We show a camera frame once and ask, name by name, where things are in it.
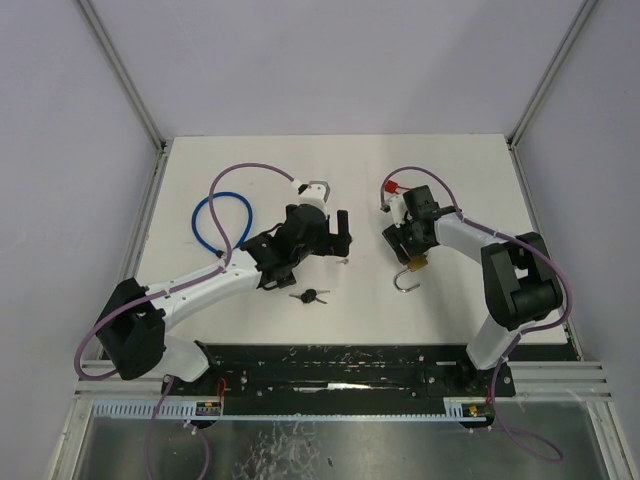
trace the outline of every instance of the metal floor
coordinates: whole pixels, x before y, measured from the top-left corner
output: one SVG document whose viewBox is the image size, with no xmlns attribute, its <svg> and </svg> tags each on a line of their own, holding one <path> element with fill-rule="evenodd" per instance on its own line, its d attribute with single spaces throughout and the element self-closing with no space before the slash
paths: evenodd
<svg viewBox="0 0 640 480">
<path fill-rule="evenodd" d="M 222 421 L 206 430 L 212 450 L 206 478 L 608 478 L 586 407 L 514 403 L 499 408 L 510 425 L 560 446 L 565 462 L 545 464 L 503 433 L 469 434 L 457 424 Z M 93 419 L 76 478 L 147 478 L 143 445 L 148 425 L 146 420 Z M 179 423 L 161 421 L 154 427 L 151 458 L 156 480 L 195 479 L 204 450 L 201 440 Z"/>
</svg>

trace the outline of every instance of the white table surface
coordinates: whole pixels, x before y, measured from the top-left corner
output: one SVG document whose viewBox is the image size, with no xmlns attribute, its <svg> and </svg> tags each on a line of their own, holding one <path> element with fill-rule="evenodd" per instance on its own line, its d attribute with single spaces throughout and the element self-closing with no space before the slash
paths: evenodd
<svg viewBox="0 0 640 480">
<path fill-rule="evenodd" d="M 446 344 L 469 342 L 482 323 L 481 268 L 446 247 L 429 253 L 429 265 L 401 282 L 422 286 L 402 294 L 393 276 L 403 267 L 382 237 L 391 224 L 380 211 L 378 189 L 391 170 L 420 165 L 441 176 L 465 213 L 504 231 L 532 229 L 511 157 L 502 135 L 324 135 L 269 137 L 180 137 L 171 148 L 137 279 L 149 284 L 206 266 L 217 259 L 194 238 L 191 214 L 207 196 L 213 178 L 239 162 L 283 168 L 302 181 L 326 180 L 329 210 L 348 210 L 354 238 L 349 263 L 309 257 L 294 270 L 298 284 L 256 290 L 225 299 L 172 330 L 187 340 L 260 344 Z M 400 184 L 428 184 L 441 206 L 446 193 L 430 178 L 403 172 Z M 283 221 L 297 203 L 290 184 L 277 174 L 244 169 L 229 174 L 221 190 L 242 194 L 254 210 L 251 235 Z M 234 199 L 216 200 L 235 241 L 246 213 Z M 202 235 L 222 247 L 208 208 L 199 216 Z M 307 288 L 330 290 L 328 305 L 303 305 L 289 297 Z M 558 318 L 556 312 L 549 320 Z M 565 343 L 561 328 L 537 332 L 523 343 Z"/>
</svg>

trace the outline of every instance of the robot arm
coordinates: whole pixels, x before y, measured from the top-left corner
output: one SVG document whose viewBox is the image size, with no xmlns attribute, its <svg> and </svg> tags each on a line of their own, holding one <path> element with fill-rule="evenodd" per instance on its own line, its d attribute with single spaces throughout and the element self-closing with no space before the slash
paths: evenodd
<svg viewBox="0 0 640 480">
<path fill-rule="evenodd" d="M 530 252 L 464 223 L 453 207 L 440 208 L 429 187 L 394 195 L 388 206 L 394 224 L 383 236 L 403 265 L 437 245 L 451 247 L 482 265 L 489 315 L 467 345 L 465 359 L 475 370 L 494 367 L 523 329 L 562 305 L 562 290 L 549 266 Z M 516 238 L 548 256 L 539 234 Z M 517 275 L 518 270 L 526 274 Z"/>
<path fill-rule="evenodd" d="M 196 380 L 209 368 L 207 357 L 196 343 L 165 332 L 231 295 L 295 284 L 292 270 L 309 255 L 348 256 L 351 236 L 346 211 L 337 212 L 338 233 L 329 231 L 329 185 L 309 182 L 297 188 L 299 204 L 286 207 L 286 219 L 276 232 L 264 232 L 247 240 L 218 275 L 197 281 L 224 266 L 222 260 L 148 287 L 141 287 L 133 278 L 118 284 L 98 321 L 146 296 L 147 291 L 169 292 L 121 313 L 96 334 L 123 380 L 138 378 L 151 370 L 188 382 Z"/>
</svg>

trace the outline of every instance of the metal frame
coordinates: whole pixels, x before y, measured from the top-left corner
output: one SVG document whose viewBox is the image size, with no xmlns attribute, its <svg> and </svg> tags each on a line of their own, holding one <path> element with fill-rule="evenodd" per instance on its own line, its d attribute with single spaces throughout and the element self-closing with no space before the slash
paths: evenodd
<svg viewBox="0 0 640 480">
<path fill-rule="evenodd" d="M 118 83 L 120 83 L 120 86 L 124 91 L 124 94 L 131 102 L 131 107 L 133 108 L 136 115 L 138 115 L 142 126 L 147 132 L 149 141 L 156 147 L 157 150 L 162 150 L 166 144 L 164 138 L 162 137 L 162 133 L 160 133 L 160 130 L 156 126 L 156 123 L 149 113 L 149 110 L 142 101 L 138 89 L 131 80 L 127 69 L 120 59 L 120 55 L 118 55 L 118 52 L 113 46 L 113 41 L 111 40 L 111 37 L 109 36 L 107 30 L 104 28 L 104 25 L 100 20 L 100 17 L 98 16 L 98 12 L 91 3 L 91 0 L 74 0 L 74 3 L 80 10 L 80 13 L 82 14 L 82 17 L 84 18 L 87 26 L 89 27 L 89 30 L 91 30 L 91 33 L 94 35 L 96 41 L 98 42 L 98 46 L 102 50 L 107 63 L 113 70 Z"/>
<path fill-rule="evenodd" d="M 546 94 L 549 91 L 549 88 L 553 84 L 554 79 L 567 60 L 569 53 L 576 43 L 576 40 L 584 30 L 585 25 L 589 21 L 589 18 L 591 18 L 591 15 L 595 11 L 599 3 L 600 0 L 584 0 L 582 2 L 582 5 L 580 5 L 578 13 L 576 13 L 575 17 L 573 17 L 571 25 L 569 25 L 569 28 L 562 38 L 560 45 L 553 54 L 551 62 L 547 66 L 547 69 L 542 75 L 540 82 L 538 82 L 533 96 L 524 109 L 524 113 L 518 120 L 518 123 L 516 124 L 516 127 L 514 128 L 511 135 L 509 135 L 509 145 L 517 146 L 522 140 L 522 137 L 527 131 L 531 120 L 542 105 Z"/>
<path fill-rule="evenodd" d="M 121 278 L 127 278 L 135 275 L 139 266 L 140 256 L 153 216 L 169 151 L 165 148 L 166 141 L 142 101 L 135 84 L 131 80 L 120 56 L 114 48 L 113 42 L 104 28 L 91 0 L 74 0 L 74 3 L 79 8 L 88 28 L 95 36 L 100 49 L 105 55 L 107 63 L 112 68 L 125 95 L 131 102 L 132 108 L 144 126 L 149 140 L 158 149 L 158 157 L 149 181 L 147 182 L 144 200 L 121 271 Z M 507 145 L 512 154 L 530 218 L 534 227 L 541 233 L 542 227 L 539 216 L 529 184 L 522 169 L 517 146 L 525 135 L 537 111 L 543 105 L 546 94 L 553 85 L 554 79 L 565 64 L 570 51 L 599 3 L 599 0 L 583 1 L 545 70 L 544 75 L 538 83 L 534 94 L 529 100 L 523 115 L 512 133 L 507 137 Z M 574 332 L 575 329 L 570 319 L 568 333 L 572 336 L 574 346 L 581 356 L 582 350 Z M 633 464 L 633 459 L 629 455 L 628 445 L 622 435 L 605 373 L 599 363 L 584 361 L 509 362 L 509 366 L 511 367 L 517 394 L 513 398 L 500 398 L 498 399 L 499 402 L 584 403 L 590 412 L 596 437 L 610 477 L 639 478 L 638 472 Z M 90 360 L 84 362 L 84 368 L 89 373 L 97 374 L 104 373 L 106 369 L 111 369 L 113 366 L 109 361 Z M 108 406 L 110 404 L 109 402 L 113 405 L 122 405 L 129 402 L 137 402 L 140 405 L 150 405 L 159 398 L 162 382 L 163 376 L 159 374 L 145 375 L 138 380 L 128 382 L 124 382 L 119 378 L 95 383 L 79 381 L 67 422 L 65 423 L 55 455 L 50 464 L 47 478 L 73 478 L 81 457 L 90 419 L 97 411 L 97 407 L 102 405 L 102 412 L 104 412 L 106 408 L 105 405 Z M 448 399 L 448 402 L 455 406 L 459 400 L 473 401 L 483 399 Z M 168 401 L 177 402 L 176 405 L 189 405 L 193 403 L 194 399 L 182 397 L 176 400 L 174 397 Z"/>
</svg>

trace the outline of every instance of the blue cable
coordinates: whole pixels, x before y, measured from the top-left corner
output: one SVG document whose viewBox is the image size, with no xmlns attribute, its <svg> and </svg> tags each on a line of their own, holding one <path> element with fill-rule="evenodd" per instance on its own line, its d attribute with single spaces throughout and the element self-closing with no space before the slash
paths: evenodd
<svg viewBox="0 0 640 480">
<path fill-rule="evenodd" d="M 232 198 L 236 198 L 238 200 L 240 200 L 242 203 L 244 203 L 244 206 L 247 207 L 247 226 L 244 229 L 244 232 L 242 232 L 242 235 L 240 236 L 240 240 L 238 240 L 238 243 L 236 243 L 236 246 L 233 247 L 238 248 L 240 245 L 242 245 L 244 243 L 244 241 L 247 239 L 247 236 L 249 235 L 249 232 L 251 231 L 251 224 L 253 223 L 253 210 L 251 209 L 251 204 L 249 203 L 249 200 L 247 200 L 246 198 L 244 198 L 242 195 L 239 195 L 237 193 L 234 192 L 219 192 L 219 193 L 214 193 L 213 194 L 213 198 L 219 198 L 219 197 L 232 197 Z M 204 207 L 207 203 L 209 203 L 209 197 L 205 197 L 197 206 L 196 209 L 193 211 L 193 215 L 191 215 L 191 230 L 193 230 L 193 234 L 196 236 L 196 239 L 198 240 L 198 242 L 200 242 L 200 245 L 202 245 L 204 248 L 206 248 L 207 250 L 209 250 L 211 253 L 213 253 L 214 255 L 216 255 L 218 258 L 221 258 L 223 253 L 222 251 L 218 250 L 217 248 L 212 247 L 211 245 L 209 245 L 204 238 L 202 238 L 202 236 L 200 235 L 200 232 L 198 232 L 198 224 L 197 224 L 197 220 L 198 220 L 198 213 L 200 213 L 200 210 L 202 209 L 202 207 Z"/>
</svg>

